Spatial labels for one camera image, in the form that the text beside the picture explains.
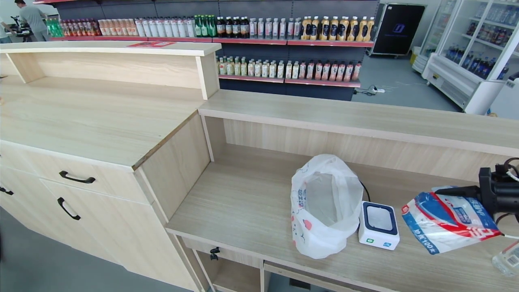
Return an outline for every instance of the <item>drawer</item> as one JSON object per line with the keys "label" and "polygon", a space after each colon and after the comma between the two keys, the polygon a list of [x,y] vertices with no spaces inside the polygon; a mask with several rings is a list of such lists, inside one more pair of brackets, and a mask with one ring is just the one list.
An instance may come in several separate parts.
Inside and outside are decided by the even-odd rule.
{"label": "drawer", "polygon": [[23,152],[35,173],[49,180],[127,200],[150,204],[133,172],[109,164],[92,165],[88,160],[54,152]]}
{"label": "drawer", "polygon": [[[194,249],[197,251],[201,251],[201,252],[207,254],[207,257],[209,257],[210,250],[216,248],[215,245],[199,242],[196,240],[191,240],[191,239],[185,238],[185,237],[183,237],[182,240],[184,241],[184,244],[188,248],[191,248],[191,249]],[[238,253],[236,251],[229,250],[226,248],[219,247],[219,249],[220,249],[220,252],[216,254],[219,258],[228,259],[228,260],[246,264],[248,266],[255,267],[255,268],[261,268],[263,266],[263,260],[260,260],[258,258],[244,255],[244,254],[241,254],[241,253]]]}

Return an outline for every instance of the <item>light wood countertop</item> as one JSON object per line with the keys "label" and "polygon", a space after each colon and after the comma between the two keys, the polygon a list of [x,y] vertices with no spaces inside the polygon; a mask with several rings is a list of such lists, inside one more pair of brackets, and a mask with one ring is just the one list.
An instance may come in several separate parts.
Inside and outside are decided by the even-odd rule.
{"label": "light wood countertop", "polygon": [[220,90],[199,112],[231,120],[519,156],[519,121],[488,116],[234,90]]}
{"label": "light wood countertop", "polygon": [[[431,256],[400,214],[401,238],[395,251],[360,244],[355,233],[348,238],[346,248],[335,255],[321,260],[301,255],[292,244],[290,185],[296,169],[309,159],[228,144],[218,161],[206,168],[166,228],[180,236],[378,291],[517,291],[517,281],[501,275],[490,261],[513,240],[492,238]],[[420,190],[465,183],[377,167],[350,167],[363,181],[371,182],[366,186],[374,201],[393,205],[397,212]],[[516,223],[500,223],[500,228],[507,227],[516,230]]]}
{"label": "light wood countertop", "polygon": [[81,42],[32,42],[1,44],[0,53],[28,52],[92,52],[175,56],[207,56],[222,48],[218,43],[173,43],[161,48],[128,47],[140,42],[81,41]]}
{"label": "light wood countertop", "polygon": [[90,79],[2,79],[3,141],[136,169],[196,114],[201,90]]}

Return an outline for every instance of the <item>white plastic bag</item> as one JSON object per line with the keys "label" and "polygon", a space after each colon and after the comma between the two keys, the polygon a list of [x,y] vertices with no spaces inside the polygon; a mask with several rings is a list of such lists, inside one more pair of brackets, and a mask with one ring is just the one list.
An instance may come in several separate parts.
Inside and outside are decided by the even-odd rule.
{"label": "white plastic bag", "polygon": [[313,259],[336,254],[359,226],[363,187],[339,157],[321,154],[292,177],[292,239]]}

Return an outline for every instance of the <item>gray shirt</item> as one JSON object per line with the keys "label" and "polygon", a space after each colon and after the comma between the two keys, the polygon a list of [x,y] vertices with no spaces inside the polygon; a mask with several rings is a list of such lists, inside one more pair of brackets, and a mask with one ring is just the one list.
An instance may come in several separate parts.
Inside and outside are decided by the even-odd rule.
{"label": "gray shirt", "polygon": [[20,9],[20,18],[27,22],[33,32],[42,32],[47,30],[47,26],[42,20],[45,14],[34,6],[24,6]]}

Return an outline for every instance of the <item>black device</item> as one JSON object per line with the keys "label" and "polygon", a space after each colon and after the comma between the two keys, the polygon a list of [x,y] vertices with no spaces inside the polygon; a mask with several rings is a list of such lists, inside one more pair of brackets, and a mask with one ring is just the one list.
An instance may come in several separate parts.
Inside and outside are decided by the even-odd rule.
{"label": "black device", "polygon": [[479,187],[471,185],[441,189],[437,190],[436,194],[475,198],[492,218],[496,213],[503,212],[515,215],[519,222],[519,172],[510,164],[514,160],[519,160],[519,157],[510,158],[504,164],[497,164],[494,172],[489,167],[480,168]]}

